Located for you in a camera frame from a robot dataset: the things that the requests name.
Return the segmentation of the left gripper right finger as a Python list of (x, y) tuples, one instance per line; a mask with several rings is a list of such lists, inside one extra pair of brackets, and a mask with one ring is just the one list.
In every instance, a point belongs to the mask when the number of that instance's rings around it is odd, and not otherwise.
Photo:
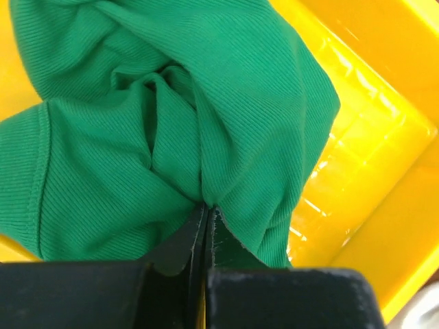
[(219, 208), (206, 230), (207, 328), (385, 328), (367, 280), (351, 269), (273, 269), (226, 227)]

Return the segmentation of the bright green tank top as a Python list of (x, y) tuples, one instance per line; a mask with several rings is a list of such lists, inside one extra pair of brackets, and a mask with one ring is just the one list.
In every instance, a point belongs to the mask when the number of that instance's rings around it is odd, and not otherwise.
[(41, 103), (1, 123), (1, 233), (43, 260), (138, 258), (218, 206), (286, 267), (337, 93), (267, 1), (12, 1)]

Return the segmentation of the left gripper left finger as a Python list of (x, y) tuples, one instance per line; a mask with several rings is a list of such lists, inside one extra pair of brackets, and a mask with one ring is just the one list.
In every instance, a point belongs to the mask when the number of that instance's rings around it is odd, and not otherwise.
[(5, 263), (2, 328), (197, 328), (208, 208), (136, 260)]

